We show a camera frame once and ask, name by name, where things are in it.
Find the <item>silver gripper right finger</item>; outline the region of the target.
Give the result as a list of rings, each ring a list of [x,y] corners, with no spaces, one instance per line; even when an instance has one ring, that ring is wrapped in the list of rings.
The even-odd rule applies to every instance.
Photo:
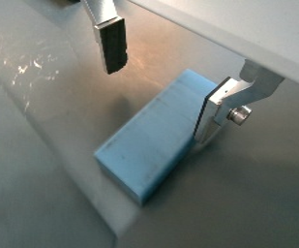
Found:
[[[246,59],[239,80],[227,77],[204,98],[192,136],[206,143],[228,121],[242,125],[251,114],[247,104],[268,98],[284,77]]]

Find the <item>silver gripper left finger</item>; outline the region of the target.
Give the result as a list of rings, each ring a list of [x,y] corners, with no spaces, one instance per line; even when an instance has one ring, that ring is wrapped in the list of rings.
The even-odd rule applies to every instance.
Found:
[[[81,2],[93,21],[104,70],[112,74],[127,63],[124,18],[116,13],[112,0],[81,0]]]

